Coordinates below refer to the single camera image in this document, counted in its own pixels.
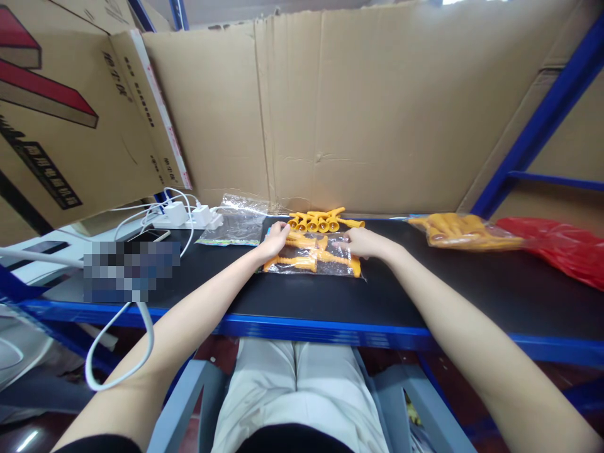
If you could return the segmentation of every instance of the sleeve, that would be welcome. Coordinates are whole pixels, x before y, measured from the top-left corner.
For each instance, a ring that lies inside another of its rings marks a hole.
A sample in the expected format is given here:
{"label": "sleeve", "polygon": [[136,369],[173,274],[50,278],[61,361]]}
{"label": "sleeve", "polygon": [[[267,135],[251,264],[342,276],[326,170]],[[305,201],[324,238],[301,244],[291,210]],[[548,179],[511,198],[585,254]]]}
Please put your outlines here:
{"label": "sleeve", "polygon": [[78,439],[55,453],[142,453],[137,444],[128,437],[116,434],[99,434]]}

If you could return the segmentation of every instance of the chair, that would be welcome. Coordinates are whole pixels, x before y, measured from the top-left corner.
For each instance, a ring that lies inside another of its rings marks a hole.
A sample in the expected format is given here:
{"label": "chair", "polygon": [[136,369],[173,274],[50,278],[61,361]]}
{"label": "chair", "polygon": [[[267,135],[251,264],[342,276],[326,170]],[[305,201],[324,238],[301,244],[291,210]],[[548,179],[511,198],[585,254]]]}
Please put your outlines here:
{"label": "chair", "polygon": [[[354,348],[367,388],[376,402],[390,453],[411,453],[411,427],[405,392],[422,419],[438,453],[473,453],[476,449],[418,365],[394,365],[369,377]],[[208,361],[191,360],[164,406],[151,437],[148,453],[177,453],[201,392],[199,453],[210,453],[229,377]]]}

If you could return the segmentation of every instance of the red plastic bag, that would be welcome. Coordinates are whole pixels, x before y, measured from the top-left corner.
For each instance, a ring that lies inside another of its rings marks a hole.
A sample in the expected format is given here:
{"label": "red plastic bag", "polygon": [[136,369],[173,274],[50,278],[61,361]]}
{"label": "red plastic bag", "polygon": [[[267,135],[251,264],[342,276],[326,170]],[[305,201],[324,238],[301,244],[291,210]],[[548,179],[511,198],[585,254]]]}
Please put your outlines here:
{"label": "red plastic bag", "polygon": [[528,251],[569,277],[604,291],[604,239],[554,220],[508,217],[497,226],[527,239]]}

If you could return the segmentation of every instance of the black table surface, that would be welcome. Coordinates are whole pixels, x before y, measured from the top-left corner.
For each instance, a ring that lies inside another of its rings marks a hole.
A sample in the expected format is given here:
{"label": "black table surface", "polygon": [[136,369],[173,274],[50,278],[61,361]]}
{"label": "black table surface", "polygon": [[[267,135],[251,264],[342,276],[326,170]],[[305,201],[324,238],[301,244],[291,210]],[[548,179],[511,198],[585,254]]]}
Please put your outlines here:
{"label": "black table surface", "polygon": [[[267,218],[264,230],[275,222]],[[567,277],[529,253],[464,252],[429,247],[424,233],[396,220],[366,220],[366,228],[404,245],[421,263],[487,314],[504,331],[538,337],[604,341],[604,293]],[[194,240],[200,232],[195,232]],[[188,230],[169,240],[184,245]],[[168,310],[250,247],[192,243],[173,277],[150,295]],[[238,315],[425,328],[419,312],[380,260],[361,260],[366,280],[318,275],[256,274],[229,309]],[[82,302],[76,278],[45,293]]]}

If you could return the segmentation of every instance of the hand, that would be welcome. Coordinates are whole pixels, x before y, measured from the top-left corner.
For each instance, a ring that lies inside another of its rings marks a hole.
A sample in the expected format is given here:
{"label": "hand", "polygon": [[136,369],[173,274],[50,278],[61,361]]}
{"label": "hand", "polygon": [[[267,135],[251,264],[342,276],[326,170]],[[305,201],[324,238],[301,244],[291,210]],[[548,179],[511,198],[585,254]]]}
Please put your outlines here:
{"label": "hand", "polygon": [[285,247],[290,229],[291,227],[285,222],[275,222],[271,225],[271,230],[264,237],[264,241],[255,248],[255,253],[262,263],[276,256]]}
{"label": "hand", "polygon": [[348,243],[340,242],[340,246],[348,246],[352,255],[360,256],[365,259],[376,257],[383,259],[388,250],[398,248],[396,242],[392,242],[377,233],[366,230],[365,228],[351,228],[344,233]]}

